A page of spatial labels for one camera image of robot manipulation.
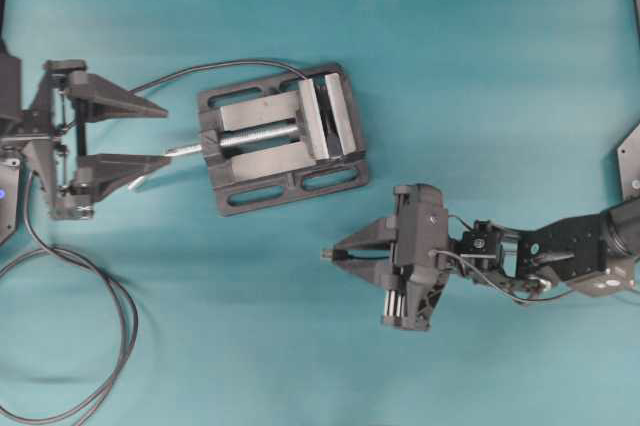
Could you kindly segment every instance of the wire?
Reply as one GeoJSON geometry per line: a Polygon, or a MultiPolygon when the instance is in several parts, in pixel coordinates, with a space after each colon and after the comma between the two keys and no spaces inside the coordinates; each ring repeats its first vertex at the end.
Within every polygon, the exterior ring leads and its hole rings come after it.
{"type": "Polygon", "coordinates": [[[462,219],[460,216],[458,216],[457,214],[450,214],[449,218],[453,218],[458,220],[458,222],[460,224],[462,224],[462,226],[464,226],[468,231],[473,230],[473,227],[471,227],[471,225],[469,223],[467,223],[464,219],[462,219]]]}
{"type": "Polygon", "coordinates": [[[451,251],[442,251],[437,249],[432,249],[431,251],[429,251],[430,256],[435,256],[438,254],[442,254],[450,258],[453,258],[456,261],[458,261],[461,265],[467,266],[469,269],[472,269],[476,274],[478,274],[478,276],[484,279],[487,282],[487,284],[497,289],[500,293],[502,293],[506,297],[513,299],[514,301],[517,301],[519,303],[548,303],[549,301],[555,301],[557,299],[564,298],[565,296],[568,296],[569,294],[573,293],[573,290],[570,289],[568,291],[565,291],[564,293],[558,294],[557,296],[551,296],[549,298],[538,298],[538,299],[520,298],[515,294],[510,293],[506,289],[503,289],[500,286],[498,286],[491,279],[489,279],[489,277],[485,273],[483,273],[479,268],[477,268],[474,264],[470,263],[469,261],[465,260],[463,257],[455,253],[452,253],[451,251]]]}
{"type": "Polygon", "coordinates": [[[122,286],[122,284],[120,284],[116,279],[110,276],[106,271],[96,266],[90,259],[70,249],[47,245],[40,238],[40,236],[38,236],[36,231],[33,229],[31,219],[29,217],[29,204],[31,200],[31,189],[33,187],[34,176],[35,174],[31,172],[29,174],[29,179],[27,180],[25,198],[23,203],[23,216],[27,231],[29,232],[33,240],[38,244],[39,248],[21,254],[9,264],[0,269],[0,279],[2,279],[7,273],[9,273],[9,271],[14,269],[16,266],[27,261],[28,259],[46,255],[55,256],[56,258],[66,263],[78,266],[86,271],[96,274],[104,283],[105,287],[107,288],[107,292],[113,299],[114,305],[116,307],[118,321],[120,323],[120,349],[118,353],[118,360],[113,369],[113,372],[100,386],[98,386],[95,391],[93,391],[89,396],[83,399],[76,406],[60,414],[39,419],[19,416],[15,413],[12,413],[3,406],[0,406],[0,414],[18,423],[28,425],[43,425],[57,423],[72,416],[76,416],[78,413],[82,413],[78,420],[73,423],[74,426],[81,426],[85,424],[96,413],[96,411],[107,399],[109,393],[111,393],[111,390],[113,389],[116,380],[120,376],[120,373],[122,372],[129,357],[131,356],[131,352],[133,351],[133,347],[135,346],[136,339],[138,337],[138,309],[136,308],[133,298],[124,288],[124,286],[122,286]],[[124,298],[126,304],[128,304],[129,306],[131,312],[130,333],[128,332],[127,328],[126,309],[116,291],[120,293],[120,295],[124,298]]]}
{"type": "Polygon", "coordinates": [[[245,65],[253,65],[253,66],[273,66],[276,68],[286,69],[287,71],[292,72],[300,79],[308,79],[307,75],[304,74],[298,68],[294,68],[290,64],[287,64],[282,61],[276,61],[273,59],[234,59],[231,61],[219,61],[216,63],[207,63],[201,64],[198,66],[191,66],[190,68],[181,69],[180,71],[176,71],[175,73],[167,74],[166,76],[162,76],[161,78],[154,79],[153,81],[149,81],[143,85],[140,85],[136,88],[129,90],[130,93],[137,94],[141,91],[145,91],[150,88],[154,88],[164,83],[168,83],[169,81],[173,81],[175,79],[181,78],[182,76],[186,76],[187,74],[197,73],[200,71],[211,71],[213,69],[221,69],[221,68],[230,68],[233,66],[245,66],[245,65]]]}

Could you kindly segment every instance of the gripper jaw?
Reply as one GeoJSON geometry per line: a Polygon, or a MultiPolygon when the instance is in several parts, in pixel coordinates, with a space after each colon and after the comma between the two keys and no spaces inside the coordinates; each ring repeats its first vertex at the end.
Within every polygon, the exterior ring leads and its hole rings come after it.
{"type": "MultiPolygon", "coordinates": [[[[0,54],[0,73],[5,74],[3,67],[9,70],[14,63],[3,62],[0,54]]],[[[6,174],[0,174],[0,180],[6,177],[7,184],[16,184],[9,168],[15,168],[14,158],[18,160],[16,164],[22,164],[20,160],[24,159],[40,180],[53,219],[88,219],[93,216],[94,203],[135,178],[169,164],[170,158],[164,156],[87,154],[87,123],[118,118],[164,118],[168,115],[165,109],[101,76],[87,73],[83,60],[47,61],[44,70],[29,109],[14,111],[15,101],[9,101],[11,98],[0,104],[0,165],[5,164],[7,169],[6,174]],[[71,124],[54,125],[56,91],[71,102],[75,112],[71,124]],[[62,139],[72,126],[76,132],[77,169],[71,182],[66,183],[65,178],[66,184],[59,184],[57,155],[66,161],[68,153],[62,139]]],[[[12,207],[11,224],[15,224],[16,214],[12,207]]]]}
{"type": "Polygon", "coordinates": [[[72,188],[99,202],[136,178],[167,166],[171,158],[132,154],[95,154],[78,158],[72,188]]]}
{"type": "Polygon", "coordinates": [[[448,212],[442,193],[429,185],[395,188],[395,213],[337,243],[324,256],[336,266],[386,291],[382,323],[425,331],[447,284],[448,212]],[[358,256],[378,250],[381,257],[358,256]]]}
{"type": "Polygon", "coordinates": [[[86,104],[85,121],[96,123],[119,118],[166,118],[166,109],[136,96],[97,74],[76,70],[69,74],[65,95],[86,104]]]}

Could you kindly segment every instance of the teal surface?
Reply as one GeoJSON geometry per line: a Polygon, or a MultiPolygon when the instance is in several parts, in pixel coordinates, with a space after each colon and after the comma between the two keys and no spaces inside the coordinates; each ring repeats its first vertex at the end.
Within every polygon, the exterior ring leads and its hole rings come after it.
{"type": "MultiPolygon", "coordinates": [[[[379,325],[383,293],[320,259],[392,209],[396,184],[535,228],[619,200],[613,149],[640,120],[632,0],[8,0],[25,98],[49,58],[133,87],[207,61],[336,60],[351,75],[369,186],[232,218],[203,161],[121,190],[43,235],[126,278],[141,337],[95,425],[637,424],[640,302],[520,308],[452,279],[431,332],[379,325]]],[[[93,125],[90,151],[157,154],[196,138],[196,94],[271,73],[193,75],[150,94],[167,120],[93,125]]],[[[24,231],[2,247],[30,247],[24,231]]],[[[115,360],[97,280],[37,260],[0,286],[0,400],[53,413],[115,360]]]]}

